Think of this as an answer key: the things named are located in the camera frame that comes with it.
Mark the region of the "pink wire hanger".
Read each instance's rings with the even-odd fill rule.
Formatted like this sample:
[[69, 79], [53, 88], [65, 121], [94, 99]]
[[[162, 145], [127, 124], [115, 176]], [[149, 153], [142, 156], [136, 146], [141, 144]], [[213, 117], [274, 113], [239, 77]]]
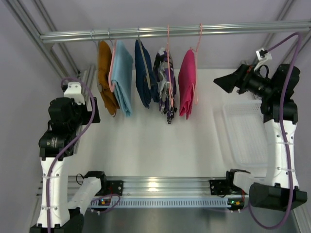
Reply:
[[172, 108], [174, 108], [174, 95], [173, 95], [173, 77], [171, 75], [171, 63], [170, 63], [170, 26], [167, 25], [167, 64], [168, 64], [168, 76], [169, 76], [169, 96]]
[[199, 102], [199, 96], [198, 96], [198, 91], [197, 91], [197, 86], [198, 86], [198, 53], [199, 53], [199, 48], [201, 44], [201, 39], [202, 39], [202, 33], [203, 33], [203, 25], [200, 23], [199, 25], [200, 31], [199, 31], [199, 39], [197, 42], [197, 46], [195, 49], [191, 48], [195, 55], [195, 85], [193, 86], [193, 92], [194, 92], [194, 102], [197, 105]]

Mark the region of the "pink trousers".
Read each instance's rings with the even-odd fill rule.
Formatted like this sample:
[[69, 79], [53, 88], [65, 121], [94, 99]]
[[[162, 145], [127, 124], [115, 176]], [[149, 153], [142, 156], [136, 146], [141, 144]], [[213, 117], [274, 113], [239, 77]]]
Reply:
[[183, 58], [178, 74], [178, 86], [180, 94], [179, 115], [189, 119], [192, 112], [194, 99], [194, 87], [196, 84], [195, 55], [192, 50], [188, 50]]

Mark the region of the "purple camouflage trousers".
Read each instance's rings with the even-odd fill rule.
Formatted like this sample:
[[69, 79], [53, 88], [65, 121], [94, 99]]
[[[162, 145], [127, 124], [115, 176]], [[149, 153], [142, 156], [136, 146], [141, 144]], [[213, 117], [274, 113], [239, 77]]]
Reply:
[[168, 64], [167, 64], [167, 51], [166, 48], [161, 48], [156, 56], [153, 65], [153, 72], [155, 74], [158, 94], [159, 94], [159, 111], [162, 115], [166, 115], [167, 123], [171, 124], [174, 119], [174, 114], [177, 112], [175, 103], [175, 96], [177, 93], [176, 78], [174, 75], [173, 59], [170, 55], [171, 63], [171, 75], [173, 77], [173, 95], [174, 95], [174, 108], [171, 106], [169, 96], [169, 76], [168, 76]]

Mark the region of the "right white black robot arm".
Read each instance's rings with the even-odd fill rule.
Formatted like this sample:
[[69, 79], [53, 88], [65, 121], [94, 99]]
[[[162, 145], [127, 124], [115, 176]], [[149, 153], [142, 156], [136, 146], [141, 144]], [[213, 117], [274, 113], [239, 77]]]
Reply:
[[281, 64], [272, 78], [263, 77], [258, 69], [240, 65], [231, 74], [214, 79], [227, 93], [238, 88], [238, 94], [251, 92], [261, 97], [260, 111], [267, 136], [267, 173], [259, 181], [250, 172], [227, 171], [228, 184], [245, 191], [253, 207], [285, 212], [304, 204], [308, 195], [301, 191], [294, 171], [294, 133], [298, 108], [292, 95], [299, 82], [300, 70]]

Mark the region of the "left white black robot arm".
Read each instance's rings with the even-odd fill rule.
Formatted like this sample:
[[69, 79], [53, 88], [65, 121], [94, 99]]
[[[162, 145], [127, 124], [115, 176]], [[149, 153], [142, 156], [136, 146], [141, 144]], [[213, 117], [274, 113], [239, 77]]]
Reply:
[[79, 190], [68, 198], [69, 167], [75, 144], [82, 136], [77, 129], [80, 126], [87, 129], [101, 121], [97, 99], [91, 97], [90, 101], [91, 111], [73, 98], [61, 97], [50, 102], [48, 129], [38, 142], [42, 202], [38, 220], [29, 229], [31, 233], [80, 233], [92, 199], [106, 189], [105, 173], [89, 171]]

